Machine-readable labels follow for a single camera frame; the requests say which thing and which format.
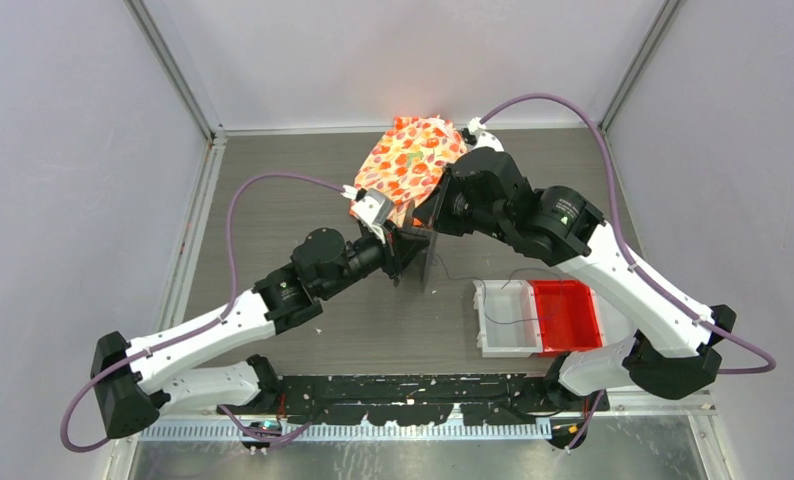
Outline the black cable spool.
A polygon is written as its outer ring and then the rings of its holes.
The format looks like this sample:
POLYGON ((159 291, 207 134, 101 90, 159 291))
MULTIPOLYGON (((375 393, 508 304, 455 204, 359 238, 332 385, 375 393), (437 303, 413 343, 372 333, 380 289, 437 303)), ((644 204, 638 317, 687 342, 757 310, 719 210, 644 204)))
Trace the black cable spool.
MULTIPOLYGON (((405 214, 404 214, 403 221, 400 224, 399 228, 401 228, 404 225, 409 224, 410 222, 412 222, 414 225, 417 226, 417 224, 415 223, 415 221, 414 221, 414 219, 412 217, 413 210, 416 207, 416 201, 415 200, 410 200, 408 203, 405 204, 405 207, 406 207, 405 214)), ((428 292, 428 290, 429 290, 429 282, 430 282, 430 278, 431 278, 431 275, 432 275, 432 270, 433 270, 433 267, 434 267, 434 265, 436 263, 434 255, 435 255, 436 242, 437 242, 437 239, 438 239, 438 233, 434 232, 433 230, 431 230, 431 231, 432 231, 432 245, 430 247, 430 253, 429 253, 429 257, 428 257, 428 265, 427 265, 427 269, 426 269, 424 278, 423 279, 400 278, 399 282, 393 282, 393 285, 395 287, 409 289, 411 291, 415 291, 415 292, 419 292, 419 293, 427 293, 428 292)))

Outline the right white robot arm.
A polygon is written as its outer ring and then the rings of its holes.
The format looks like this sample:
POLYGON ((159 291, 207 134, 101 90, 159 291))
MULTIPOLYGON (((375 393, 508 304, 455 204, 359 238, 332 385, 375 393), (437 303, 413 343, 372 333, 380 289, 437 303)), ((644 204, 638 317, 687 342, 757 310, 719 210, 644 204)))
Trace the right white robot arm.
POLYGON ((712 384, 722 363, 715 346, 735 312, 687 298, 615 239, 602 212, 565 186, 534 189, 513 157, 475 148, 444 169, 413 216, 446 235, 482 233, 556 268, 606 299, 636 328, 621 341, 564 352, 545 376, 544 397, 569 410, 607 388, 637 386, 678 400, 712 384))

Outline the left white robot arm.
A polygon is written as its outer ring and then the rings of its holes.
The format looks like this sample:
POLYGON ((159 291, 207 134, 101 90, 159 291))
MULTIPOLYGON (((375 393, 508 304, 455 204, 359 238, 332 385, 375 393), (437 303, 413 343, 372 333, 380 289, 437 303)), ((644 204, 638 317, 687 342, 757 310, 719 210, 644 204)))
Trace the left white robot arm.
POLYGON ((331 228, 310 232, 288 264, 222 305, 156 334, 126 339, 114 331, 97 341, 91 367, 94 395, 109 439, 138 433, 164 415, 216 405, 271 412, 280 382, 260 355, 227 367, 205 362, 238 347, 299 327, 323 312, 323 302, 381 271, 397 281, 430 245, 415 228, 385 226, 379 239, 366 228, 347 241, 331 228))

